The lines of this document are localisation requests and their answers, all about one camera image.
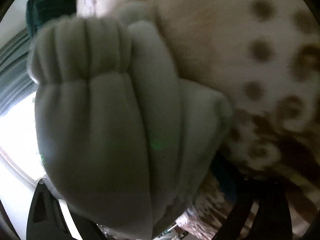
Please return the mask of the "floral bed blanket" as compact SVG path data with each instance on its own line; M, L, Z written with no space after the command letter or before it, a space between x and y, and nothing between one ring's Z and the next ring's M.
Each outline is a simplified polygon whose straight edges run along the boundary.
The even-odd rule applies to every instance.
M77 0L81 16L144 1L183 77L234 106L221 160L286 192L291 237L319 239L319 0Z

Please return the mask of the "light green fleece pants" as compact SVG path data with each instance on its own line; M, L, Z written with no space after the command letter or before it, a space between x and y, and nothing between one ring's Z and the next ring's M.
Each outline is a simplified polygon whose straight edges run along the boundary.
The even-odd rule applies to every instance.
M49 22L29 73L52 184L127 239L153 239L184 212L230 129L228 99L179 77L143 2Z

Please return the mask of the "dark teal velvet quilt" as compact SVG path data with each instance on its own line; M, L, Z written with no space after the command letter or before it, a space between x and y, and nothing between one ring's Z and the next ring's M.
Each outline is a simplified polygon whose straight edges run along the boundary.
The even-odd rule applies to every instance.
M25 20L27 31L33 38L47 22L76 13L76 0L28 0Z

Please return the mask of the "right grey-blue curtain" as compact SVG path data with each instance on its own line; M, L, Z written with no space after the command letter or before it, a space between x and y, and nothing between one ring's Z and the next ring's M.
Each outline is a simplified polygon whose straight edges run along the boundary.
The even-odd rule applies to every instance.
M30 36L24 29L1 48L1 116L37 89L27 72L30 43Z

